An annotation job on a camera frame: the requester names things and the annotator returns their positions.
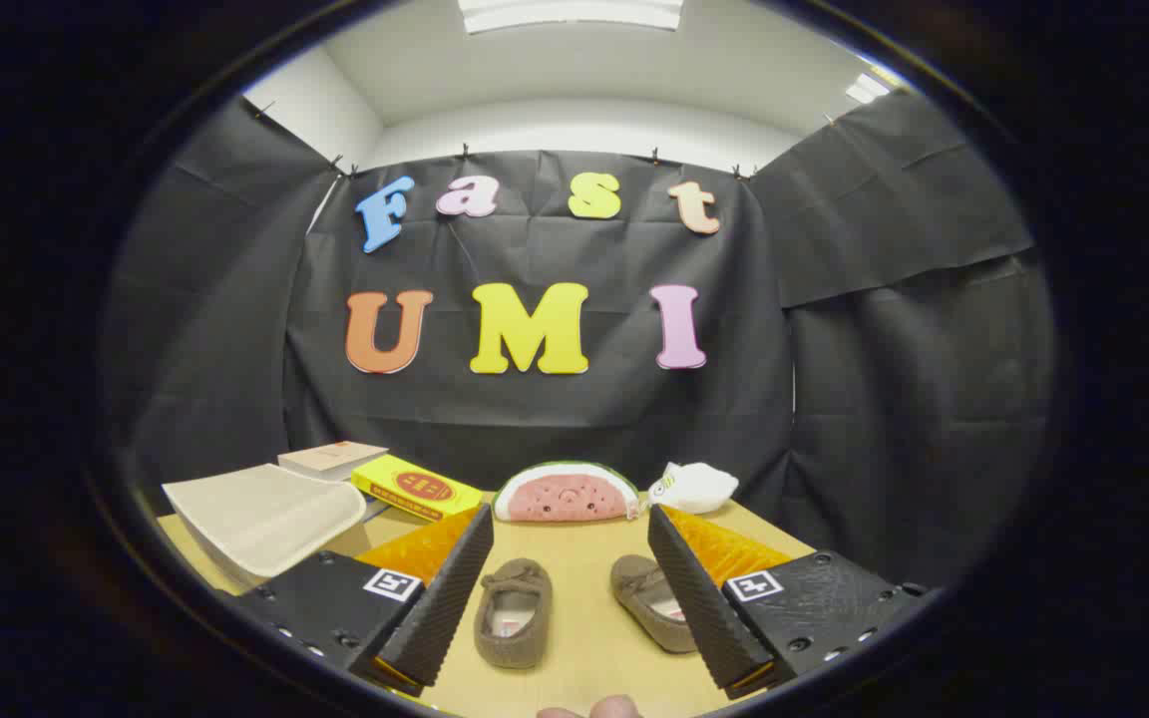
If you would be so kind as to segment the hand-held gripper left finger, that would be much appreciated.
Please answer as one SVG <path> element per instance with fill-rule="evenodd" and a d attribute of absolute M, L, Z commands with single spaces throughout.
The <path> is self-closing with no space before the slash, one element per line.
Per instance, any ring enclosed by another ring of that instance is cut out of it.
<path fill-rule="evenodd" d="M 316 551 L 229 599 L 282 644 L 414 696 L 437 681 L 494 542 L 475 505 L 348 557 Z"/>

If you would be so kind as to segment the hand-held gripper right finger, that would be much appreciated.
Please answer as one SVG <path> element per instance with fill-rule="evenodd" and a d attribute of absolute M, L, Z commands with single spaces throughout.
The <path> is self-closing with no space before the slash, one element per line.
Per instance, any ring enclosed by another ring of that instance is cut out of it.
<path fill-rule="evenodd" d="M 835 551 L 789 557 L 666 505 L 653 505 L 647 540 L 728 698 L 866 648 L 935 594 L 920 582 L 889 582 Z"/>

